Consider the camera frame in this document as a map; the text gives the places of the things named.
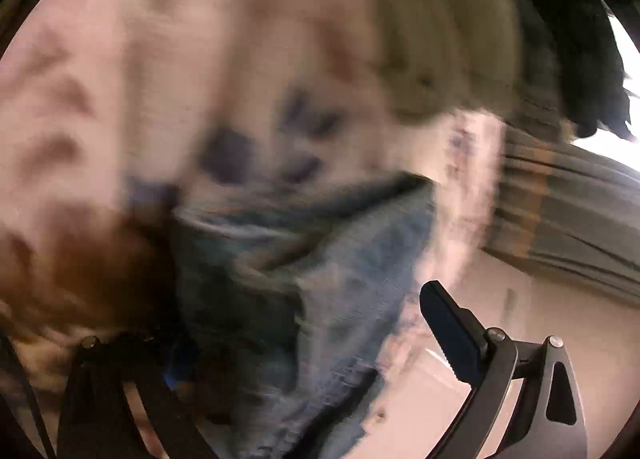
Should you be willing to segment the blue denim jeans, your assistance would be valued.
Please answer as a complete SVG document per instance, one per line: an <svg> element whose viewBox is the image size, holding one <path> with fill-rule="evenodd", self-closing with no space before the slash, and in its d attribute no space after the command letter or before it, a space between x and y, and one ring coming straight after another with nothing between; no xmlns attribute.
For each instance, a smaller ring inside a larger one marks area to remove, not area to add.
<svg viewBox="0 0 640 459"><path fill-rule="evenodd" d="M341 458L384 389L434 186L387 179L238 210L183 209L176 253L206 441L224 458Z"/></svg>

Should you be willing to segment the right grey-green curtain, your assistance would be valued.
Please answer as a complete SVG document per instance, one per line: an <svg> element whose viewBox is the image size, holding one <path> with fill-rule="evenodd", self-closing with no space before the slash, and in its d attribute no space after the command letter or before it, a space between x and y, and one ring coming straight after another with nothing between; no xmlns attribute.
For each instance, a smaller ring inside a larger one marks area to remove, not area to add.
<svg viewBox="0 0 640 459"><path fill-rule="evenodd" d="M639 300L639 174L567 142L507 128L486 250Z"/></svg>

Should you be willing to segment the floral bed blanket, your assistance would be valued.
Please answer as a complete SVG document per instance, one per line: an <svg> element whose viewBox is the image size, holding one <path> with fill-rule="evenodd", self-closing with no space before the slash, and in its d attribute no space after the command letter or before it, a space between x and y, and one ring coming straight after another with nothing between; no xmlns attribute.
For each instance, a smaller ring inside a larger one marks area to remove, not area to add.
<svg viewBox="0 0 640 459"><path fill-rule="evenodd" d="M375 0L6 0L1 23L1 396L40 437L29 456L58 457L90 335L162 339L205 439L178 294L183 209L407 173L434 186L416 281L457 278L484 238L504 118L401 122L378 70ZM363 436L420 344L418 291L382 346Z"/></svg>

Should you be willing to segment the pale green folded pants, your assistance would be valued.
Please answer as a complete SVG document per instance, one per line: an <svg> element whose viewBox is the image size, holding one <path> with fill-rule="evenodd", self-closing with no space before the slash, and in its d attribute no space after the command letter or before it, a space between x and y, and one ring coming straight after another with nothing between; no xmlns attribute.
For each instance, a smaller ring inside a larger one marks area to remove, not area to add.
<svg viewBox="0 0 640 459"><path fill-rule="evenodd" d="M378 70L401 122L456 109L510 116L521 70L514 0L375 0L375 8Z"/></svg>

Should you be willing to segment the teal folded duvet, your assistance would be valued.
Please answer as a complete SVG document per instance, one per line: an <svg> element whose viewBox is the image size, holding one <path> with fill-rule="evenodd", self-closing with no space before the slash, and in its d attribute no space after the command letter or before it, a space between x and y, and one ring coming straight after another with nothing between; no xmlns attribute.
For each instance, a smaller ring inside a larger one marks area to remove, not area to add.
<svg viewBox="0 0 640 459"><path fill-rule="evenodd" d="M623 58L602 0L530 0L548 27L560 63L565 117L578 138L605 127L631 140Z"/></svg>

